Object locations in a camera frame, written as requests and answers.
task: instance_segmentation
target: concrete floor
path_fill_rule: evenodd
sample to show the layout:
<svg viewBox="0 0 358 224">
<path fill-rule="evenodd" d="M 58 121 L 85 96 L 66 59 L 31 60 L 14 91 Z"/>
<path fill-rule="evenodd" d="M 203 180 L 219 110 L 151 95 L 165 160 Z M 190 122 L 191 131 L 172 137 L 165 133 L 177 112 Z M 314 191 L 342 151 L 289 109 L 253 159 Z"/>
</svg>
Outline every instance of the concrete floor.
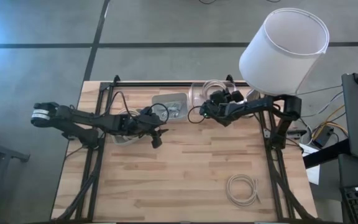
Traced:
<svg viewBox="0 0 358 224">
<path fill-rule="evenodd" d="M 92 43 L 103 1 L 0 0 L 0 44 Z M 319 16 L 332 42 L 358 42 L 358 0 L 217 0 L 211 5 L 197 0 L 112 0 L 100 42 L 249 42 L 266 15 L 281 7 Z M 99 49 L 90 80 L 112 80 L 114 75 L 123 80 L 208 80 L 227 74 L 241 79 L 238 60 L 243 50 Z M 44 101 L 76 105 L 90 52 L 88 48 L 0 49 L 0 144 L 31 154 L 28 163 L 14 161 L 9 167 L 0 196 L 0 220 L 49 219 L 67 141 L 59 131 L 33 127 L 32 106 Z M 340 85 L 340 76 L 352 72 L 358 72 L 358 47 L 330 47 L 300 91 Z M 340 91 L 302 95 L 302 113 L 315 113 Z M 337 100 L 305 121 L 316 126 L 342 104 L 343 99 Z M 337 122 L 346 127 L 345 116 Z M 339 177 L 333 170 L 336 162 L 322 166 L 321 184 L 312 186 L 318 203 L 338 198 Z M 319 216 L 335 220 L 338 211 L 333 210 L 334 215 L 320 210 Z"/>
</svg>

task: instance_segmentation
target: wooden tabletop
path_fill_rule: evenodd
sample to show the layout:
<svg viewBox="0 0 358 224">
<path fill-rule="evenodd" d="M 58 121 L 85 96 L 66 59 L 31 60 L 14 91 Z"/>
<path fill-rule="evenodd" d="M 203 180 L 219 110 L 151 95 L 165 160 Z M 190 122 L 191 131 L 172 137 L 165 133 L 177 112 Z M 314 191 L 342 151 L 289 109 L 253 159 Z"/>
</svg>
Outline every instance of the wooden tabletop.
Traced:
<svg viewBox="0 0 358 224">
<path fill-rule="evenodd" d="M 99 83 L 84 83 L 79 110 L 94 112 Z M 188 87 L 114 88 L 114 92 L 125 94 L 130 108 L 150 106 L 154 95 L 188 93 L 188 90 Z M 240 87 L 240 91 L 246 94 L 249 88 Z M 117 113 L 123 106 L 121 97 L 117 97 L 111 113 Z M 191 124 L 187 119 L 173 121 L 163 128 L 169 131 L 163 134 L 163 144 L 158 149 L 152 148 L 149 136 L 126 147 L 115 145 L 108 136 L 95 222 L 271 222 L 277 219 L 260 125 L 255 118 L 239 119 L 226 128 L 212 119 L 201 124 Z M 67 153 L 80 146 L 78 141 L 72 141 Z M 316 217 L 300 150 L 287 146 L 283 156 L 291 191 Z M 86 149 L 82 149 L 65 161 L 52 218 L 63 213 L 78 193 L 85 157 Z M 258 179 L 259 202 L 244 209 L 229 202 L 226 181 L 236 174 Z M 246 184 L 235 183 L 232 187 L 238 198 L 250 195 Z M 280 198 L 285 207 L 282 194 Z M 85 200 L 84 216 L 88 200 Z"/>
</svg>

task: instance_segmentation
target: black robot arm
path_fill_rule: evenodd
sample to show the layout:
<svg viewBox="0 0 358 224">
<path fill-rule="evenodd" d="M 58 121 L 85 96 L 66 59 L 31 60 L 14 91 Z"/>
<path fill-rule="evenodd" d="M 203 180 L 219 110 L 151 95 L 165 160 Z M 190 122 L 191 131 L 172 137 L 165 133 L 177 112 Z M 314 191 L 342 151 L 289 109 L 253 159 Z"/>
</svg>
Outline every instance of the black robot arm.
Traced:
<svg viewBox="0 0 358 224">
<path fill-rule="evenodd" d="M 70 136 L 75 136 L 81 143 L 89 147 L 97 147 L 99 143 L 99 132 L 94 128 L 99 128 L 103 132 L 115 136 L 150 135 L 153 139 L 153 148 L 162 144 L 161 134 L 167 131 L 156 130 L 165 122 L 161 121 L 150 107 L 142 109 L 140 115 L 137 116 L 130 114 L 95 115 L 54 102 L 36 103 L 31 123 L 39 128 L 57 128 L 63 131 L 64 137 L 69 139 Z M 77 124 L 94 128 L 85 129 Z"/>
<path fill-rule="evenodd" d="M 283 100 L 284 108 L 280 111 L 275 107 L 275 102 Z M 239 91 L 231 94 L 227 90 L 215 91 L 209 96 L 200 108 L 200 115 L 205 118 L 212 118 L 223 126 L 228 126 L 240 117 L 270 111 L 280 119 L 277 128 L 270 133 L 270 139 L 273 147 L 285 147 L 285 135 L 292 121 L 300 118 L 302 100 L 296 96 L 278 95 L 265 96 L 264 98 L 243 102 L 244 97 Z"/>
</svg>

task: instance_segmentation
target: lamp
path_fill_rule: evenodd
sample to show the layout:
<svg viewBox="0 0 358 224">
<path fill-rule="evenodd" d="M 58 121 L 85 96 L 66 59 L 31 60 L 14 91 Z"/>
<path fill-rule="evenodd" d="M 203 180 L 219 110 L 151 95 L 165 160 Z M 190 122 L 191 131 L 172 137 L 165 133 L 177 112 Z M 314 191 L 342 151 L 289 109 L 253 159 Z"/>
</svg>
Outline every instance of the lamp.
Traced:
<svg viewBox="0 0 358 224">
<path fill-rule="evenodd" d="M 321 19 L 300 9 L 277 9 L 241 55 L 241 75 L 263 94 L 295 95 L 328 43 Z"/>
</svg>

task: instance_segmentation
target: white lampshade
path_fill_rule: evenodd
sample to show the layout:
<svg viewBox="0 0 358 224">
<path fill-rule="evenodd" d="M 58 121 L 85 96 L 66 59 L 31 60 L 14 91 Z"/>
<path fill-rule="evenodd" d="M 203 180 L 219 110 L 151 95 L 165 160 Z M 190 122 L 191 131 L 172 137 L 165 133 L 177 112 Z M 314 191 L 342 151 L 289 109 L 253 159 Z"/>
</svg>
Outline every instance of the white lampshade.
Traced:
<svg viewBox="0 0 358 224">
<path fill-rule="evenodd" d="M 321 19 L 300 9 L 278 9 L 267 16 L 241 55 L 241 75 L 263 94 L 295 95 L 328 43 Z"/>
</svg>

